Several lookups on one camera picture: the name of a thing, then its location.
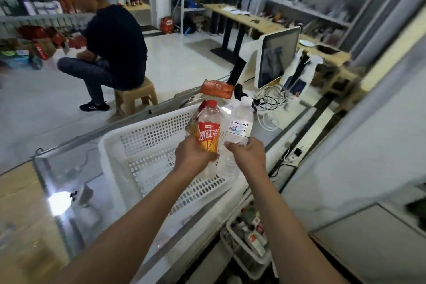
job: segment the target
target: white floor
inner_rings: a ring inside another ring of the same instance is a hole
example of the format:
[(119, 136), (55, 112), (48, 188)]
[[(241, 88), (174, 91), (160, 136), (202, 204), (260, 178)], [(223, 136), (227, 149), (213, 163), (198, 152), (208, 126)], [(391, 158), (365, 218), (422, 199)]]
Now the white floor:
[[(230, 49), (236, 37), (234, 30)], [(221, 37), (212, 39), (204, 32), (147, 38), (146, 76), (154, 83), (158, 100), (199, 86), (204, 79), (228, 75), (233, 66), (210, 52), (220, 42)], [(80, 111), (78, 106), (90, 100), (85, 84), (55, 68), (8, 71), (0, 76), (0, 83), (0, 174), (27, 161), (38, 148), (49, 149), (111, 122), (112, 110)], [(104, 88), (104, 97), (113, 108), (111, 88)], [(303, 99), (314, 105), (319, 95), (310, 90)], [(303, 145), (315, 140), (332, 112), (323, 116), (302, 139)]]

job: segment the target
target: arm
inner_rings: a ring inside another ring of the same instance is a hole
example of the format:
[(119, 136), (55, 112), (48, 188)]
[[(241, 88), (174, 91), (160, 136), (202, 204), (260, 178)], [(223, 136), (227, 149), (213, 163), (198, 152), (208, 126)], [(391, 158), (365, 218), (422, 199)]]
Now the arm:
[(201, 148), (194, 137), (187, 137), (176, 149), (173, 171), (50, 284), (128, 284), (179, 196), (215, 158), (216, 154)]
[(80, 60), (84, 60), (87, 62), (93, 62), (94, 60), (96, 60), (97, 56), (95, 54), (93, 54), (92, 52), (90, 52), (89, 50), (84, 50), (80, 53), (77, 53), (77, 58)]
[(343, 284), (343, 278), (318, 250), (269, 180), (262, 142), (252, 137), (247, 146), (225, 146), (234, 154), (250, 185), (280, 279), (291, 284)]

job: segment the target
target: man's hand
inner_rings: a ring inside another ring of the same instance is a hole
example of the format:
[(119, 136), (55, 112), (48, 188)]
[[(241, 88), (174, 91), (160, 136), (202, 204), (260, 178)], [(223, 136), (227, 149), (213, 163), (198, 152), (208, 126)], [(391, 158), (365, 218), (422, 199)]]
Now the man's hand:
[(84, 60), (87, 62), (93, 62), (96, 59), (96, 55), (94, 55), (92, 52), (88, 50), (84, 50), (80, 53), (77, 53), (76, 57), (80, 60)]
[(235, 161), (246, 178), (266, 170), (266, 154), (263, 143), (251, 137), (247, 145), (225, 142), (228, 151), (234, 154)]
[(175, 152), (175, 171), (179, 171), (194, 179), (207, 164), (217, 158), (216, 153), (206, 151), (195, 137), (188, 136), (181, 142)]

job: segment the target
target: jeans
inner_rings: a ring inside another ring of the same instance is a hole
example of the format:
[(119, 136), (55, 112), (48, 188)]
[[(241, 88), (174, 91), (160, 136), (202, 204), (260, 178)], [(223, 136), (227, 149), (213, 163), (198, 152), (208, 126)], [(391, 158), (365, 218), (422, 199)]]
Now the jeans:
[(57, 67), (66, 74), (83, 79), (84, 83), (86, 83), (87, 91), (95, 105), (104, 103), (104, 94), (102, 93), (101, 85), (112, 87), (120, 91), (131, 90), (140, 85), (133, 85), (134, 83), (132, 81), (124, 81), (111, 74), (108, 71), (108, 61), (104, 59), (94, 63), (88, 63), (80, 59), (63, 57), (58, 61)]
[[(228, 4), (229, 0), (214, 0), (214, 4)], [(216, 34), (216, 32), (223, 34), (225, 31), (226, 17), (220, 15), (219, 24), (218, 24), (219, 14), (213, 12), (210, 24), (210, 33)]]

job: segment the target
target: black sneaker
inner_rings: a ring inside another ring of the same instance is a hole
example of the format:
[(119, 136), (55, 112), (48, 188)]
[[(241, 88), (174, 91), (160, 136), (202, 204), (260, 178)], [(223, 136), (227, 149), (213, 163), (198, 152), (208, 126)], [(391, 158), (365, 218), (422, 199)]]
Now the black sneaker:
[(106, 103), (101, 103), (100, 105), (95, 105), (93, 103), (93, 101), (90, 101), (89, 103), (81, 105), (80, 109), (82, 111), (108, 111), (109, 105), (107, 105)]

